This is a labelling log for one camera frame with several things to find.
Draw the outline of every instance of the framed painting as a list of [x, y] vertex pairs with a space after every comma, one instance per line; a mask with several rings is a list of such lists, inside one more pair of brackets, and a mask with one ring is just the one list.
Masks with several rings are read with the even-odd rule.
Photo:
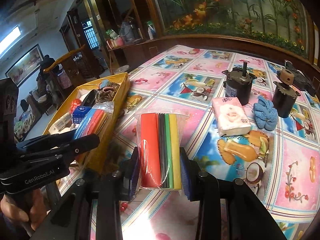
[[20, 87], [40, 67], [42, 60], [43, 54], [39, 44], [37, 44], [14, 63], [5, 73], [5, 76], [10, 77], [17, 87]]

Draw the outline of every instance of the yellow tube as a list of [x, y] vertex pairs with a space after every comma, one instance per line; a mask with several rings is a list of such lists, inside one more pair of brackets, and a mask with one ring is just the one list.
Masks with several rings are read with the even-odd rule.
[[169, 114], [169, 123], [172, 151], [173, 185], [174, 189], [181, 189], [179, 135], [177, 116], [175, 114]]

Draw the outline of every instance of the window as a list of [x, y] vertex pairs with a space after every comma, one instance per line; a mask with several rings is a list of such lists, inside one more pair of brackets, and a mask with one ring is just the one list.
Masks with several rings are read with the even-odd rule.
[[20, 35], [21, 32], [17, 26], [0, 42], [0, 54], [2, 54], [2, 52], [4, 52], [5, 49], [8, 48]]
[[84, 30], [85, 37], [87, 38], [90, 48], [94, 49], [99, 46], [96, 34], [94, 33], [91, 21], [86, 21], [82, 23], [82, 28]]

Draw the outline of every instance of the fluorescent light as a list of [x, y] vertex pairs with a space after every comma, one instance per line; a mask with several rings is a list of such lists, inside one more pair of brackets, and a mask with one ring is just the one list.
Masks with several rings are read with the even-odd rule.
[[0, 54], [5, 51], [6, 48], [10, 46], [11, 43], [14, 42], [16, 38], [21, 35], [19, 27], [15, 27], [12, 32], [10, 32], [1, 42], [0, 42]]

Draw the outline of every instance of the pink tissue packet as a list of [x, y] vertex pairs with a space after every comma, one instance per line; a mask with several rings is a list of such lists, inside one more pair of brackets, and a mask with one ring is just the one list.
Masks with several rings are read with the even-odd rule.
[[213, 98], [212, 107], [220, 136], [242, 135], [251, 130], [250, 121], [238, 98]]

